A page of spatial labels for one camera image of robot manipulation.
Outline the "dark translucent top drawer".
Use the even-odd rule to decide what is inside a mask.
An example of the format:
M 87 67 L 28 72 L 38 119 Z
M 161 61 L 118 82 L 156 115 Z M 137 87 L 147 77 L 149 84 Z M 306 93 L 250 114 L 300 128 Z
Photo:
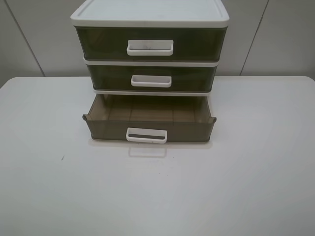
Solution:
M 217 62 L 226 28 L 76 27 L 86 60 Z M 170 56 L 130 56 L 130 40 L 172 40 Z

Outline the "dark translucent middle drawer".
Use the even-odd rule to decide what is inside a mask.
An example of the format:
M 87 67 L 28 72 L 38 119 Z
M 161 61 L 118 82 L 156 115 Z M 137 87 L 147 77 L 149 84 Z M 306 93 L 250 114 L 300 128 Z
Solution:
M 216 67 L 88 65 L 93 87 L 112 91 L 210 92 Z M 132 76 L 168 76 L 168 88 L 135 87 Z

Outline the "white plastic drawer cabinet frame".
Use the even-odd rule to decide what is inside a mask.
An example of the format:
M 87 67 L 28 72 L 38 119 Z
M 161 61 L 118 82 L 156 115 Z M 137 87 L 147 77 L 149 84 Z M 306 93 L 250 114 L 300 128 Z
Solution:
M 71 15 L 74 27 L 102 28 L 228 28 L 229 15 L 220 0 L 87 0 Z M 130 40 L 130 56 L 170 56 L 172 40 Z M 217 62 L 86 60 L 85 65 L 216 67 Z M 168 76 L 132 76 L 135 87 L 168 88 Z M 210 92 L 112 91 L 97 94 L 206 96 Z

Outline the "dark translucent bottom drawer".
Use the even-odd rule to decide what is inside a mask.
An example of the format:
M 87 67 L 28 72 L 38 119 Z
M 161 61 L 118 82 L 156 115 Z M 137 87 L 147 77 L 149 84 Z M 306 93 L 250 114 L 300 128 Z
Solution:
M 207 142 L 216 117 L 207 97 L 96 95 L 83 120 L 95 140 Z

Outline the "dark translucent drawer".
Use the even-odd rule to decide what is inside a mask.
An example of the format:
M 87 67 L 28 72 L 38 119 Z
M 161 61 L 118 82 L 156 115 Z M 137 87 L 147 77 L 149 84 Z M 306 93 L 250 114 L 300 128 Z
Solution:
M 112 91 L 210 92 L 216 67 L 88 65 L 93 87 Z M 132 76 L 168 76 L 168 88 L 135 87 Z
M 216 117 L 207 97 L 96 95 L 83 120 L 95 140 L 207 142 Z
M 217 62 L 226 28 L 76 27 L 86 60 Z M 170 56 L 130 56 L 130 40 L 172 40 Z

